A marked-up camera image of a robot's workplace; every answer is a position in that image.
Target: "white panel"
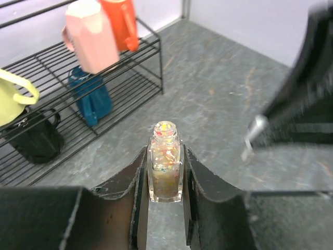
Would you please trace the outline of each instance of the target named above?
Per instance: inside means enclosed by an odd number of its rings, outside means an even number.
[[[61,0],[28,0],[0,9],[0,23],[24,16]],[[136,14],[154,30],[160,29],[181,16],[182,0],[134,0]],[[19,24],[0,30],[0,67],[11,64],[41,49],[61,41],[65,25],[66,6],[41,14]],[[148,31],[139,26],[139,35]]]
[[[190,19],[291,66],[318,3],[327,0],[191,0]]]

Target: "orange mug handle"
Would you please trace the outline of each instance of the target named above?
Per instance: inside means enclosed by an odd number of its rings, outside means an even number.
[[[61,35],[62,35],[63,42],[66,45],[67,49],[69,49],[70,51],[74,51],[74,46],[73,46],[71,40],[69,39],[66,26],[62,29]]]
[[[138,41],[137,34],[135,32],[135,28],[134,28],[134,25],[132,22],[132,18],[130,16],[129,9],[128,9],[128,6],[126,3],[121,6],[121,10],[124,15],[127,29],[130,33],[130,37],[127,37],[125,39],[125,43],[126,43],[127,47],[129,48],[129,50],[136,51],[139,47],[139,41]]]

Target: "metal shelf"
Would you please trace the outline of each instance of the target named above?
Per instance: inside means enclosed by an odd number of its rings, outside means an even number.
[[[60,113],[61,123],[57,130],[65,139],[65,147],[54,161],[34,165],[26,161],[8,144],[20,133],[9,140],[5,140],[0,134],[0,185],[35,184],[154,96],[163,93],[160,38],[141,20],[137,21],[148,29],[152,36],[149,39],[140,39],[140,46],[136,52],[123,52],[118,63],[98,74],[103,78],[103,84],[108,89],[113,101],[113,110],[108,116],[99,120],[95,127],[89,127],[85,123],[75,101],[100,86],[80,97],[74,95],[73,89],[69,87],[68,75],[78,62],[75,54],[68,51],[63,43],[55,44],[4,68],[29,79],[40,91],[40,100],[36,105],[31,106],[32,112],[41,111],[45,116],[44,120],[51,118],[52,115],[46,114],[43,110],[54,108]],[[150,58],[158,60],[157,70],[155,67],[155,69],[149,69],[145,64]],[[15,122],[17,121],[0,128],[0,132]]]

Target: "gray table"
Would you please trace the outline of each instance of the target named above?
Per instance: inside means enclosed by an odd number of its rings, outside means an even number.
[[[191,22],[161,33],[165,94],[157,96],[38,185],[91,188],[127,166],[153,124],[174,122],[198,158],[224,180],[250,190],[333,188],[328,148],[281,147],[242,162],[242,137],[274,96],[288,68]],[[189,249],[181,204],[151,204],[147,249]]]

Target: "small glass bottle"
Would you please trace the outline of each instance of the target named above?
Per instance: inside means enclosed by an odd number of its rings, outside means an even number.
[[[183,193],[184,150],[176,125],[160,121],[150,136],[147,157],[152,202],[180,202]]]

